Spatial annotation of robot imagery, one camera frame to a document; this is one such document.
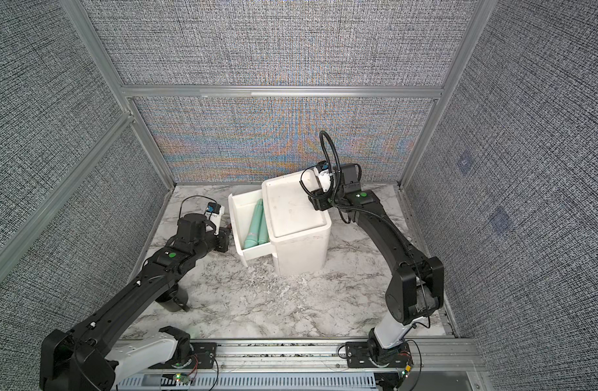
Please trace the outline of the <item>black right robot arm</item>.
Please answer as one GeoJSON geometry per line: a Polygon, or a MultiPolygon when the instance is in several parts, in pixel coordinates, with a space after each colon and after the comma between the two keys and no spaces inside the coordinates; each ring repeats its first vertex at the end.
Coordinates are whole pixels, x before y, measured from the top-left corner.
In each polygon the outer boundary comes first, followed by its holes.
{"type": "Polygon", "coordinates": [[[385,292],[387,315],[369,332],[367,357],[378,367],[397,358],[411,358],[406,335],[411,329],[431,327],[431,316],[444,304],[444,265],[427,257],[398,229],[380,198],[361,187],[361,167],[332,167],[326,161],[306,169],[316,184],[300,186],[317,211],[335,208],[345,223],[358,225],[385,259],[391,280],[385,292]]]}

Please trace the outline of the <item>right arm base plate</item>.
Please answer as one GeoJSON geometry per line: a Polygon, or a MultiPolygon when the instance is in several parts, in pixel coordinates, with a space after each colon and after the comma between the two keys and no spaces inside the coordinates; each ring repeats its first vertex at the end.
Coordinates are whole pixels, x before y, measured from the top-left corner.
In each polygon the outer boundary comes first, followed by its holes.
{"type": "Polygon", "coordinates": [[[404,342],[392,348],[382,348],[375,340],[347,342],[345,357],[349,368],[411,368],[411,350],[404,342]]]}

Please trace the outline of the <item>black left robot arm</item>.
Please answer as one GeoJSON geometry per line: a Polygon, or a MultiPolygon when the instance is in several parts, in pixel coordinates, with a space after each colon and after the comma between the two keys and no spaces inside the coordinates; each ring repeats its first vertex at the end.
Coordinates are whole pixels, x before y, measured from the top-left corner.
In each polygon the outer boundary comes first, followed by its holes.
{"type": "Polygon", "coordinates": [[[110,390],[131,375],[157,364],[185,366],[193,358],[191,337],[163,327],[130,348],[115,348],[123,332],[154,301],[169,310],[185,310],[188,295],[178,283],[198,260],[229,249],[232,230],[218,218],[189,213],[177,232],[111,300],[69,331],[51,332],[41,345],[42,390],[110,390]]]}

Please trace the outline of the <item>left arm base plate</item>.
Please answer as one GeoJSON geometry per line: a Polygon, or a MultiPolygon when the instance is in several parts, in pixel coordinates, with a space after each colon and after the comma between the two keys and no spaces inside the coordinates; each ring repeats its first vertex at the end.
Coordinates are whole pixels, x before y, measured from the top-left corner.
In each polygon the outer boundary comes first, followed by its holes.
{"type": "Polygon", "coordinates": [[[215,342],[191,342],[178,347],[174,356],[166,363],[158,363],[150,369],[213,369],[218,345],[215,342]]]}

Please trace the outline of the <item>white pull-out drawer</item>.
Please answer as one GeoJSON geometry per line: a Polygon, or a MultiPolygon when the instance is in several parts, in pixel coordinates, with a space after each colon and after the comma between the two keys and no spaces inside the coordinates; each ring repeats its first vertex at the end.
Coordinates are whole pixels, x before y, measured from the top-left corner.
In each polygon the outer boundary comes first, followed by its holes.
{"type": "Polygon", "coordinates": [[[275,247],[272,243],[258,245],[250,249],[245,249],[243,247],[252,221],[253,210],[255,209],[257,201],[262,198],[263,192],[261,190],[246,192],[240,195],[231,194],[228,197],[235,250],[244,267],[248,267],[248,262],[260,257],[271,255],[272,257],[277,258],[275,247]]]}

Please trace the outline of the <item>white plastic drawer cabinet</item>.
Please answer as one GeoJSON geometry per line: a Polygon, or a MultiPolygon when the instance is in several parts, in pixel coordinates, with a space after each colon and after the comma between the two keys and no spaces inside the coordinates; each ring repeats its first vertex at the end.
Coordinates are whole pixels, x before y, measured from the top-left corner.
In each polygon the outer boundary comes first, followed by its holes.
{"type": "Polygon", "coordinates": [[[317,272],[326,263],[332,220],[327,211],[315,210],[304,192],[319,188],[313,169],[262,184],[266,224],[279,275],[317,272]]]}

